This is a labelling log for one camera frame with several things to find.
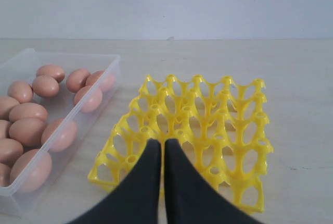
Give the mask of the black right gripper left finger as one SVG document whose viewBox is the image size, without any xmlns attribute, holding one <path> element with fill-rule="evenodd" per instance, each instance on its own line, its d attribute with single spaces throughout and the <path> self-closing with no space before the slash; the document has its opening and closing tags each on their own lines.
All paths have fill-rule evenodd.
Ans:
<svg viewBox="0 0 333 224">
<path fill-rule="evenodd" d="M 122 182 L 101 202 L 71 223 L 157 223 L 161 145 L 150 139 Z"/>
</svg>

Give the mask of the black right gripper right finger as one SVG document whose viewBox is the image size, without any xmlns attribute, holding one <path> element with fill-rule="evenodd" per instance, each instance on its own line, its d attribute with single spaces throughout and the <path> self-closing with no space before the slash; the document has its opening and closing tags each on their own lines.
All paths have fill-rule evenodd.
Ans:
<svg viewBox="0 0 333 224">
<path fill-rule="evenodd" d="M 177 139 L 165 142 L 164 190 L 168 223 L 260 223 L 207 183 Z"/>
</svg>

